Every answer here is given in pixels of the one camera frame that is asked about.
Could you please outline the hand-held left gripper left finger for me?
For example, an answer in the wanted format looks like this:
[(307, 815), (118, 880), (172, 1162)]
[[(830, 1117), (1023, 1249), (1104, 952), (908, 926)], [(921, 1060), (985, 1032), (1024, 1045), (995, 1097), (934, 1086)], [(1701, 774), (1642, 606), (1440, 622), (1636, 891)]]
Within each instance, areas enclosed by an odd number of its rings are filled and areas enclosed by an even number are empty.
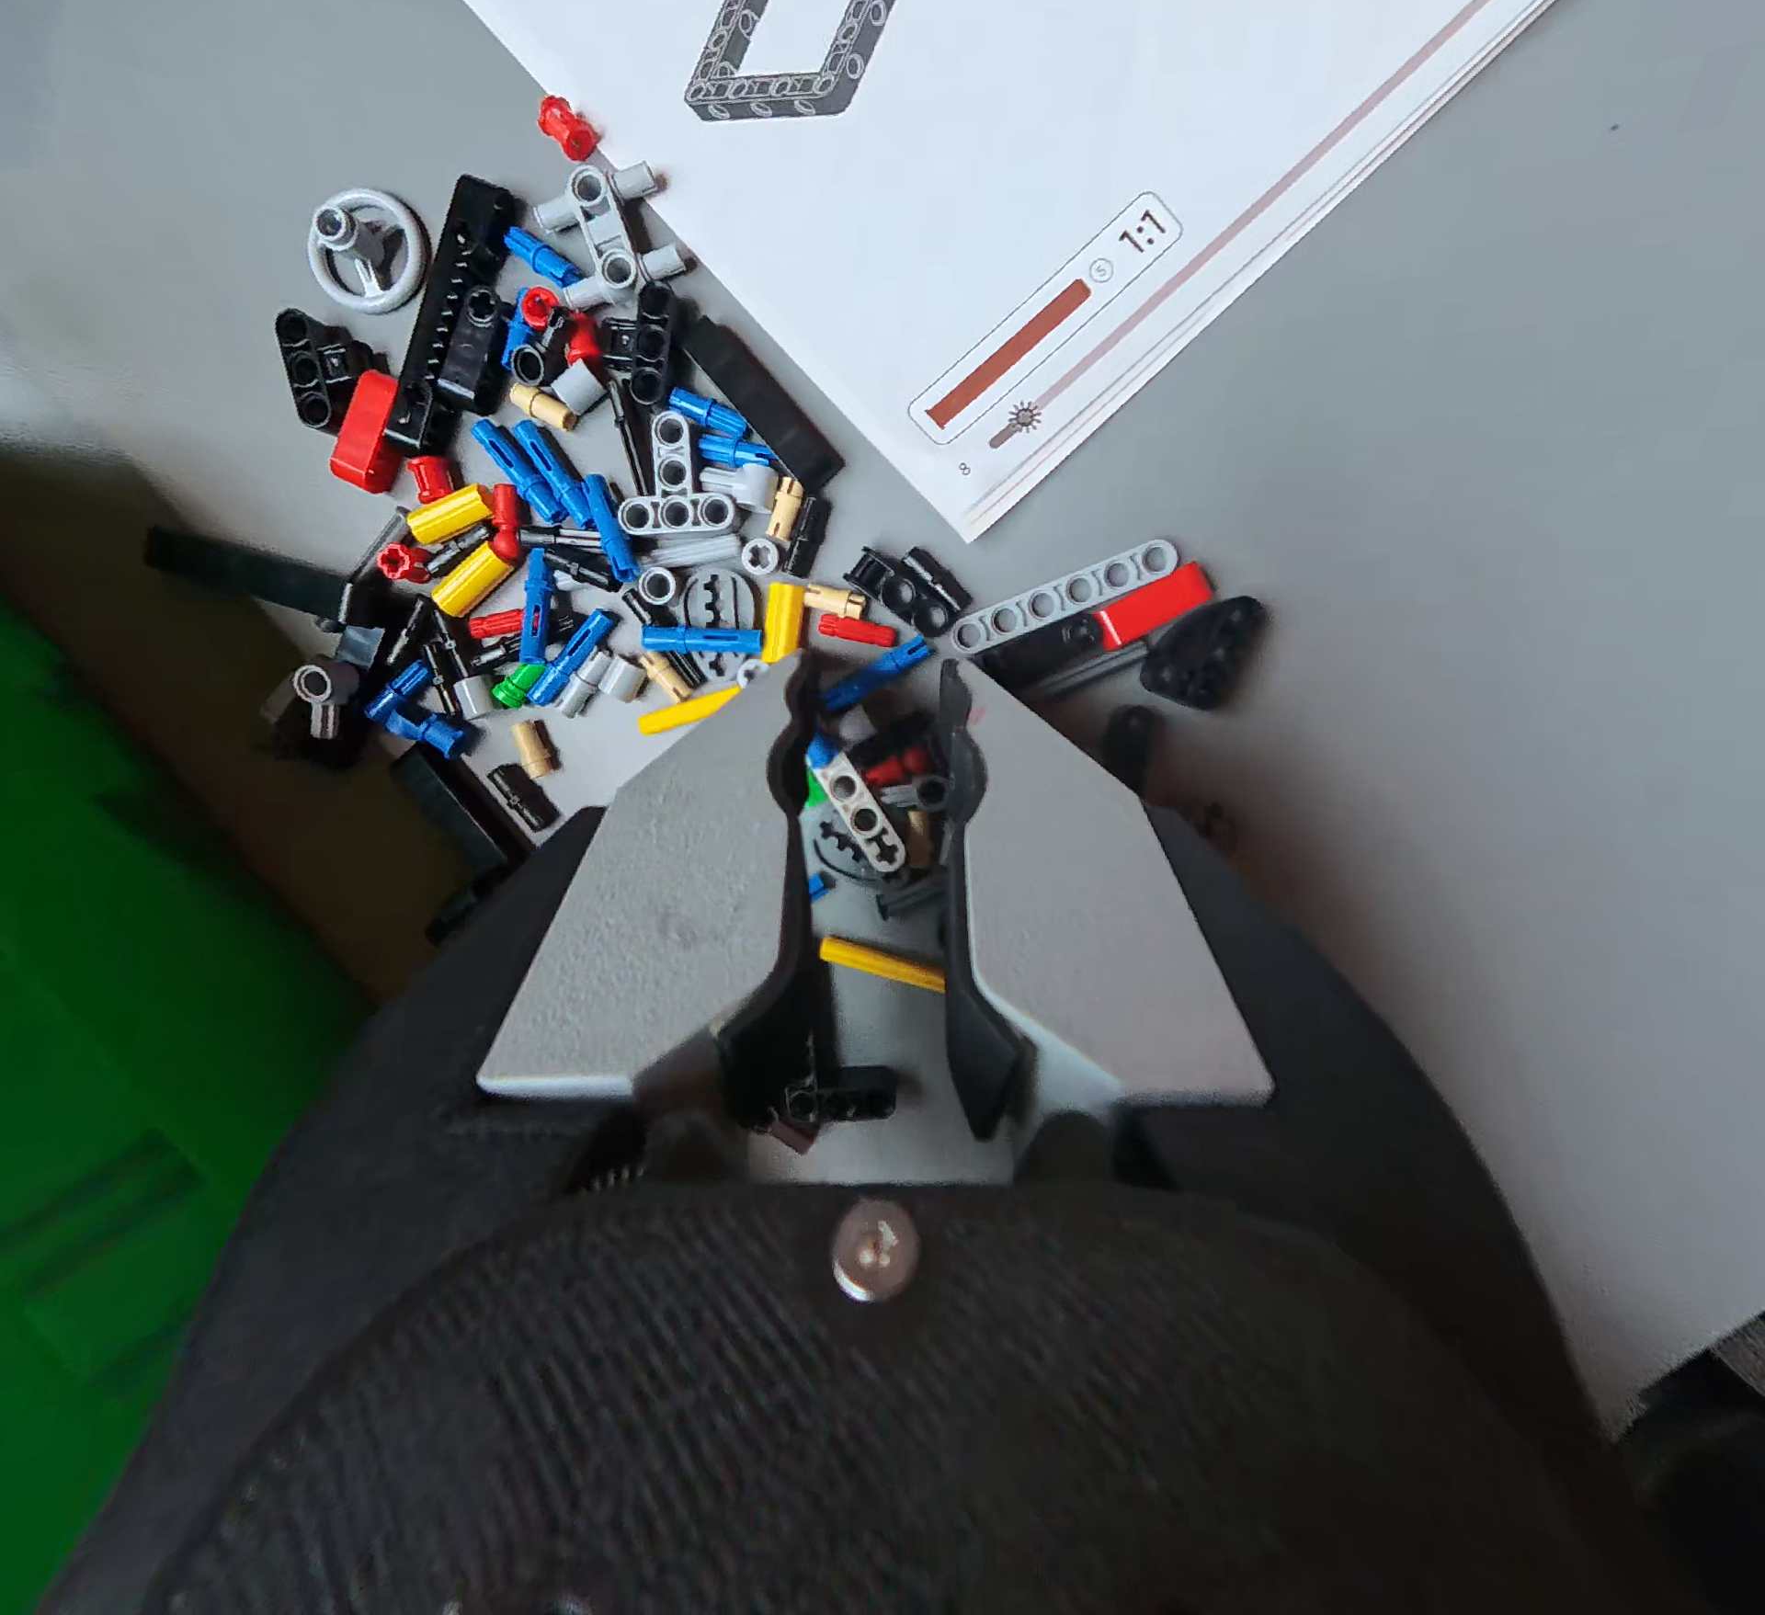
[(817, 665), (772, 661), (617, 789), (496, 1038), (487, 1095), (718, 1101), (759, 1121), (811, 1071), (798, 811)]

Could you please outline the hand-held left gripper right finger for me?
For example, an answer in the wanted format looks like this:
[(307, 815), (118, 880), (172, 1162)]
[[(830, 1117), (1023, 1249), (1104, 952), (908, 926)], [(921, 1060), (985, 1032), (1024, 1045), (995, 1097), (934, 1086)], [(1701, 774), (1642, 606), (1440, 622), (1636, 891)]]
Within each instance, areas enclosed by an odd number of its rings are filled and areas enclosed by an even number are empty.
[(945, 1060), (978, 1140), (1125, 1103), (1258, 1106), (1271, 1075), (1130, 787), (945, 659)]

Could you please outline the pile of lego pieces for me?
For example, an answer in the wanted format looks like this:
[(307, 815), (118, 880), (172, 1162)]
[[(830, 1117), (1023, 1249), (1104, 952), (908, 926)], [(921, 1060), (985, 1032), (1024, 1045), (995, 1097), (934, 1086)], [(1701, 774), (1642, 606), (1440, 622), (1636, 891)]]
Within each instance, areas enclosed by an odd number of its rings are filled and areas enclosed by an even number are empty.
[(1171, 682), (1175, 650), (1145, 637), (1206, 630), (1206, 574), (1158, 537), (984, 611), (921, 546), (867, 546), (837, 585), (815, 582), (819, 489), (839, 457), (724, 324), (681, 309), (685, 257), (637, 251), (628, 209), (655, 192), (650, 168), (594, 162), (594, 129), (557, 98), (541, 127), (572, 168), (528, 224), (509, 188), (468, 174), (431, 248), (376, 188), (318, 207), (309, 257), (327, 296), (361, 315), (422, 296), (398, 372), (340, 324), (275, 315), (296, 411), (333, 437), (333, 474), (381, 493), (407, 470), (416, 504), (348, 572), (164, 526), (142, 559), (329, 628), (333, 658), (298, 669), (272, 719), (312, 760), (342, 761), (370, 726), (407, 743), (405, 767), (487, 847), (490, 880), (557, 819), (544, 713), (652, 685), (668, 700), (641, 732), (661, 735), (709, 721), (806, 632), (871, 645), (867, 667), (826, 685), (806, 745), (813, 850), (878, 886), (883, 917), (930, 906), (939, 734), (906, 715), (848, 741), (845, 721), (939, 639), (1004, 654), (1008, 682), (1136, 656)]

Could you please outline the lego instruction booklet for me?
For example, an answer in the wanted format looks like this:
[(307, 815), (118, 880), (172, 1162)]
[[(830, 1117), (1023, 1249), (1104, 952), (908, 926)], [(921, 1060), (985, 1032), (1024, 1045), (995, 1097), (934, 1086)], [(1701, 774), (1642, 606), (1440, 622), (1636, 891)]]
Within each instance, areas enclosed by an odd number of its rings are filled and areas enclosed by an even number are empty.
[(463, 0), (961, 539), (1553, 0)]

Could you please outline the green plastic bin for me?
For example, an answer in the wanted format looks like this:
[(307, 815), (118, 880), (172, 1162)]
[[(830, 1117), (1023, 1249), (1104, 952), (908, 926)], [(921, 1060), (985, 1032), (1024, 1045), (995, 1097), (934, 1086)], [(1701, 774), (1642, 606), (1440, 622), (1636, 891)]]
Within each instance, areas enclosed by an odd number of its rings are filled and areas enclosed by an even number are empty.
[(363, 991), (1, 613), (1, 1592), (112, 1488)]

